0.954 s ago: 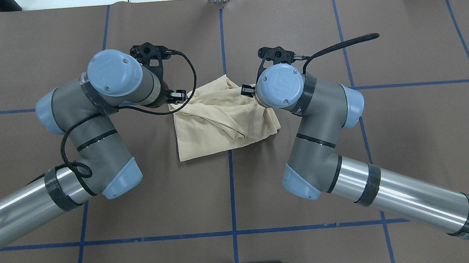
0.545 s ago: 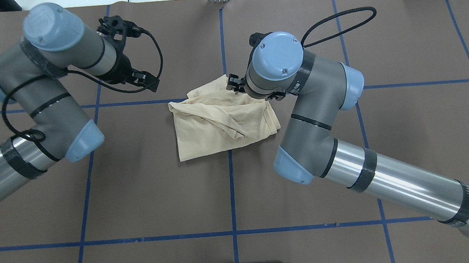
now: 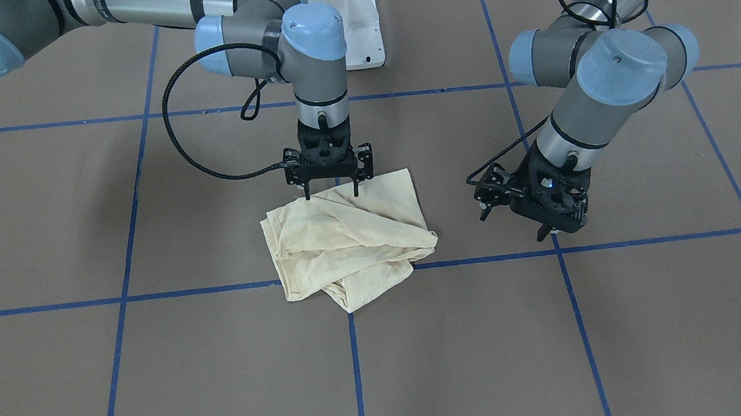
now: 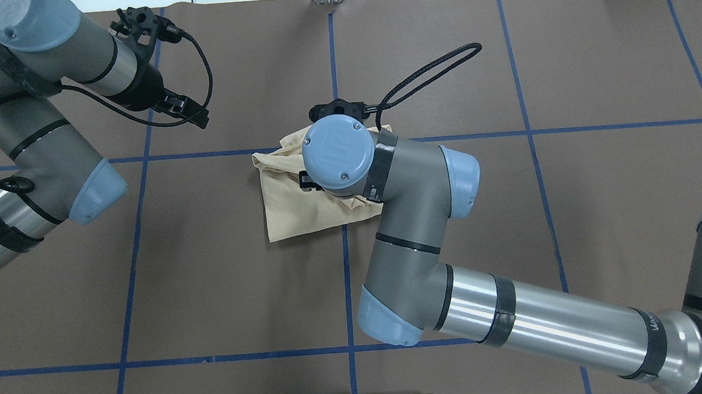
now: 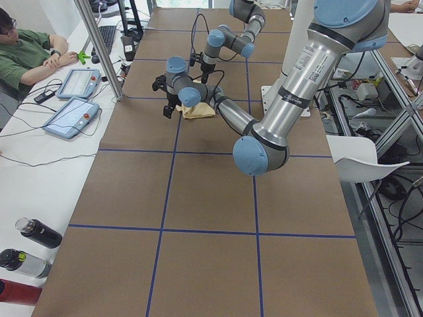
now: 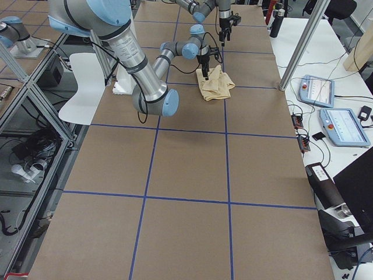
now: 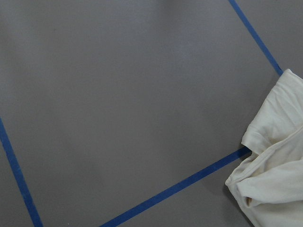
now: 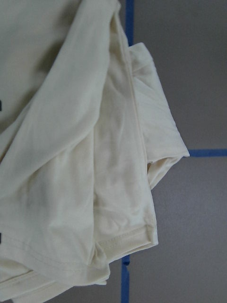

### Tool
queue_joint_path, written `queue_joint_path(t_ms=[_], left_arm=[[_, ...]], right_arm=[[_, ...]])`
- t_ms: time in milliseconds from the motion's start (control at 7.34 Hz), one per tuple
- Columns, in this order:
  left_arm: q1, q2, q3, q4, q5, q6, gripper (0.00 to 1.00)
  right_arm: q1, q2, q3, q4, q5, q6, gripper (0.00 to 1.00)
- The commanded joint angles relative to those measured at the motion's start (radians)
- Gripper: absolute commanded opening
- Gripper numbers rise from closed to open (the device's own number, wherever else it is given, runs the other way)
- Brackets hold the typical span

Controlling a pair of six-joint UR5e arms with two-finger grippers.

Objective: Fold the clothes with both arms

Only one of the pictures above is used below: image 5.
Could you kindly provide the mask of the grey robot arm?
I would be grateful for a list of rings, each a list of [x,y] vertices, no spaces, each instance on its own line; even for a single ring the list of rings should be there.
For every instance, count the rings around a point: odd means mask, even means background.
[[[254,1],[231,1],[229,14],[243,23],[243,31],[234,32],[226,24],[210,30],[198,60],[202,72],[201,83],[206,84],[209,75],[215,71],[222,48],[248,59],[254,51],[256,37],[266,25],[264,11]]]
[[[219,87],[206,80],[195,82],[179,56],[167,60],[165,74],[152,87],[167,95],[166,117],[179,105],[209,104],[240,136],[233,147],[237,168],[261,175],[287,162],[289,132],[342,55],[376,50],[386,43],[390,8],[389,1],[300,1],[284,69],[270,90],[272,102],[261,120]]]

